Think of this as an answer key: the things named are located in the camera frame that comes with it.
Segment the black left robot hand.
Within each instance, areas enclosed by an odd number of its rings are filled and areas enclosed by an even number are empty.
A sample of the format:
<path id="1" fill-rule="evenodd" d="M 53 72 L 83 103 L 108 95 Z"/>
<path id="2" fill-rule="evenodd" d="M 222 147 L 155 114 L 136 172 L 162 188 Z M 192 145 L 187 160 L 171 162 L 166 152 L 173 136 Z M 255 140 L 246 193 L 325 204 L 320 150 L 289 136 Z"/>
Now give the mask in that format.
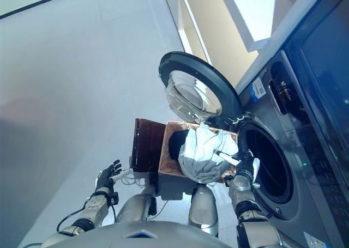
<path id="1" fill-rule="evenodd" d="M 120 160 L 115 160 L 98 174 L 95 180 L 95 191 L 98 191 L 101 188 L 108 188 L 110 191 L 113 191 L 115 182 L 125 178 L 133 172 L 133 168 L 122 170 Z"/>

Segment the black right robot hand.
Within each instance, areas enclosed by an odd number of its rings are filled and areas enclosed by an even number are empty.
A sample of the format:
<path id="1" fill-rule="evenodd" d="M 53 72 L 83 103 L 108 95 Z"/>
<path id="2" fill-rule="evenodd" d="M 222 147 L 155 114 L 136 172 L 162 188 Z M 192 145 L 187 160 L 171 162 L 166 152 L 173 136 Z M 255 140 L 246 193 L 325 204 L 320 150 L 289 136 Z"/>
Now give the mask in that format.
<path id="1" fill-rule="evenodd" d="M 232 155 L 216 150 L 215 154 L 227 161 L 229 164 L 236 166 L 239 170 L 251 172 L 253 177 L 256 177 L 259 172 L 260 160 L 254 157 L 252 152 L 249 150 L 238 151 Z"/>

